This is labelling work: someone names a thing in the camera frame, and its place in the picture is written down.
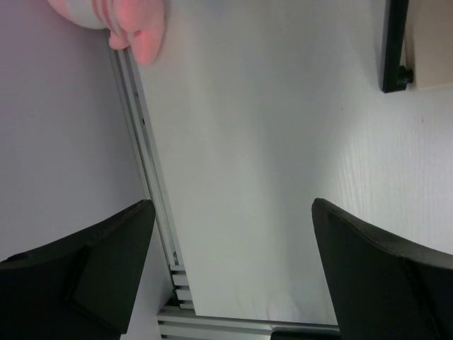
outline white table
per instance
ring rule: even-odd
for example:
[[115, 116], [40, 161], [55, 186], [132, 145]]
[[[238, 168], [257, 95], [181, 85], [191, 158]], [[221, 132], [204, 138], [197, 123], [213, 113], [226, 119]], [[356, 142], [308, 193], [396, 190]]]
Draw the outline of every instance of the white table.
[[384, 5], [171, 2], [140, 77], [198, 315], [336, 323], [315, 197], [453, 252], [453, 89], [379, 90]]

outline black object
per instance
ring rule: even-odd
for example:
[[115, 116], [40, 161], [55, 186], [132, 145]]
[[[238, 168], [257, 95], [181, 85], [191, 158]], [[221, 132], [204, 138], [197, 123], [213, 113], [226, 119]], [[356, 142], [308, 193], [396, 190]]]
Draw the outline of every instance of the black object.
[[382, 91], [404, 91], [413, 82], [413, 71], [400, 65], [409, 0], [390, 0]]
[[379, 229], [326, 200], [314, 231], [345, 340], [453, 339], [453, 256]]
[[270, 340], [341, 340], [341, 336], [298, 331], [274, 331]]
[[0, 339], [119, 339], [129, 326], [155, 218], [143, 200], [0, 263]]

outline pink plush toy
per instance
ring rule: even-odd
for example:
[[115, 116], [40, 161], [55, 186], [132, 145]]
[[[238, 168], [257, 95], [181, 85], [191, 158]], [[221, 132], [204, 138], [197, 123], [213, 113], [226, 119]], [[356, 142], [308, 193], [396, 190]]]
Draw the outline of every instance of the pink plush toy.
[[139, 64], [151, 64], [164, 35], [162, 0], [48, 0], [63, 17], [86, 28], [109, 28], [115, 50], [131, 46]]

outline black bar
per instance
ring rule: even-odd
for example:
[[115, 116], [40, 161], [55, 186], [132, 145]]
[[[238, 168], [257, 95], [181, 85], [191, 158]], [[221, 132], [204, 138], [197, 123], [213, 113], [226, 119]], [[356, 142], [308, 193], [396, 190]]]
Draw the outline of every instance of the black bar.
[[413, 82], [412, 70], [406, 69], [399, 64], [408, 6], [409, 0], [390, 0], [384, 79], [382, 82], [382, 91], [385, 94], [404, 91], [406, 90], [406, 85]]

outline stuffed animal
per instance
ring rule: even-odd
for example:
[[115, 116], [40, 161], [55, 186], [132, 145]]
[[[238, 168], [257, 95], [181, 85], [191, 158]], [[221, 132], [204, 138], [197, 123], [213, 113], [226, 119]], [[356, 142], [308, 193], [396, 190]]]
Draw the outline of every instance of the stuffed animal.
[[130, 45], [141, 65], [151, 64], [164, 35], [163, 0], [48, 0], [63, 17], [86, 28], [110, 29], [109, 45]]

